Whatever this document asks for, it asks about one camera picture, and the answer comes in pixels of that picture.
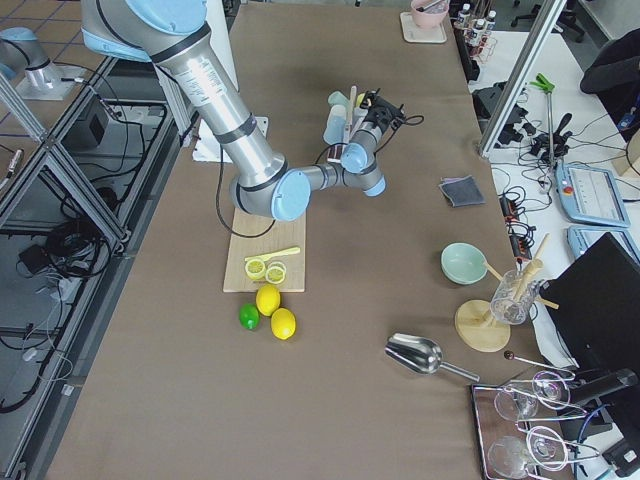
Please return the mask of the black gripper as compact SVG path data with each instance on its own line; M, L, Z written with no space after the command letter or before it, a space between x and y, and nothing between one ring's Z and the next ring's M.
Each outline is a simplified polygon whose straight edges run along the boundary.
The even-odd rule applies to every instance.
M397 128L404 123L406 115L401 107L396 107L379 94L378 90L365 92L369 99L369 108L365 111L359 130L385 134L389 128Z

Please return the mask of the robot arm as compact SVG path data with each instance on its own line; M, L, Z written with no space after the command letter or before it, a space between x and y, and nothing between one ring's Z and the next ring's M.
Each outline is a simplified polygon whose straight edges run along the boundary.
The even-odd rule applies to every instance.
M82 33L90 50L150 62L173 78L238 168L230 185L234 205L247 214L293 221L311 193L336 185L377 196L386 187L376 150L404 112L377 92L365 94L366 114L335 164L291 169L272 150L211 47L203 1L84 1Z
M62 81L64 70L51 60L35 33L26 27L1 31L1 74L9 81L23 75L16 91L27 100L62 101L72 88Z

